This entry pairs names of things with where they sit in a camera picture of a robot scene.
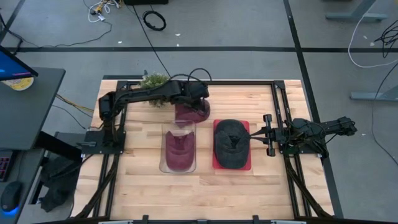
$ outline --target black cloth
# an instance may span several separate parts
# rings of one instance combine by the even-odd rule
[[[49,191],[39,199],[42,209],[49,212],[65,203],[74,193],[79,173],[76,167],[80,164],[60,156],[43,166],[40,180]]]
[[[227,169],[240,169],[248,162],[250,134],[244,125],[234,119],[217,124],[215,152],[218,163]]]

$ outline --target screen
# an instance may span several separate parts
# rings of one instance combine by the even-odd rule
[[[31,77],[30,71],[0,51],[0,80]]]

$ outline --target white cable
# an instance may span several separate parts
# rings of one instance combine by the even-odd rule
[[[96,3],[96,4],[92,5],[92,6],[90,6],[90,8],[88,9],[88,21],[89,21],[89,22],[94,23],[94,22],[99,22],[99,21],[101,21],[101,19],[97,19],[97,20],[95,20],[95,21],[92,21],[92,20],[90,19],[90,16],[91,16],[90,12],[91,12],[92,8],[93,8],[94,6],[96,6],[96,5],[101,4],[101,3],[102,3],[102,1],[100,1],[99,3]],[[113,3],[110,3],[110,2],[107,2],[107,3],[104,4],[105,12],[109,14],[109,13],[111,12],[111,9],[109,8],[108,5],[114,6],[114,4],[113,4]]]
[[[384,63],[384,64],[380,64],[380,65],[368,65],[368,66],[365,66],[365,65],[358,65],[358,64],[354,61],[354,59],[352,58],[352,56],[351,56],[351,52],[349,51],[349,49],[351,48],[351,44],[353,43],[353,39],[354,39],[354,36],[355,36],[356,29],[358,28],[359,24],[361,23],[361,21],[363,20],[363,18],[365,17],[365,15],[372,9],[373,6],[374,6],[374,4],[362,15],[362,18],[358,21],[358,23],[357,23],[357,25],[356,25],[356,27],[355,27],[355,29],[354,29],[353,35],[351,36],[351,41],[349,42],[349,45],[348,45],[348,55],[349,55],[349,58],[351,59],[351,61],[352,61],[356,66],[358,66],[358,67],[360,67],[360,68],[375,68],[375,67],[386,66],[386,65],[390,65],[390,64],[392,64],[392,63],[398,62],[398,59],[397,59],[397,60],[394,60],[394,61],[392,61],[392,62]]]

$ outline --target computer mouse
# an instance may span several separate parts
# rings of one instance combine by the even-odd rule
[[[10,212],[18,207],[21,190],[22,183],[19,181],[11,182],[6,186],[0,199],[1,209],[3,211]]]

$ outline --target table leg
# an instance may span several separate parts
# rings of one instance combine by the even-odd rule
[[[71,146],[56,137],[49,135],[43,131],[37,137],[35,147],[42,147],[45,150],[56,153],[67,159],[81,162],[81,150]]]
[[[350,98],[352,100],[374,100],[376,93],[367,92],[351,92]],[[384,93],[378,93],[376,101],[398,101],[398,85]]]
[[[361,4],[353,11],[348,13],[343,12],[328,12],[326,13],[327,19],[339,19],[348,21],[359,21],[363,15],[364,22],[380,22],[387,19],[387,15],[378,13],[366,13],[376,0],[363,0]]]

